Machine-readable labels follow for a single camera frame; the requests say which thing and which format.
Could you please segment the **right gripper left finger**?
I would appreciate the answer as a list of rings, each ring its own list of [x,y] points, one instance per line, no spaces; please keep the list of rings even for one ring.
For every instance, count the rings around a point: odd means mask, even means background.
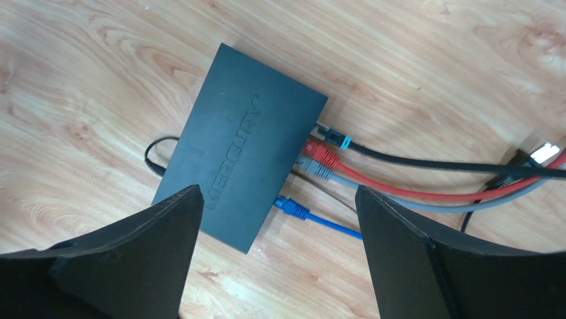
[[[1,317],[179,318],[203,206],[191,185],[48,249],[1,255]]]

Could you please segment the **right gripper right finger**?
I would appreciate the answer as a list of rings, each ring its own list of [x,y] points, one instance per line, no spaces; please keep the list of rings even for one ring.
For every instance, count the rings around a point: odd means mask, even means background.
[[[380,317],[565,317],[564,252],[485,241],[366,186],[355,204]]]

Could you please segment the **black network switch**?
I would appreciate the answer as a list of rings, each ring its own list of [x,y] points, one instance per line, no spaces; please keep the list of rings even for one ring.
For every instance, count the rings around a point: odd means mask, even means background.
[[[247,253],[327,101],[220,45],[154,201],[198,185],[202,232]]]

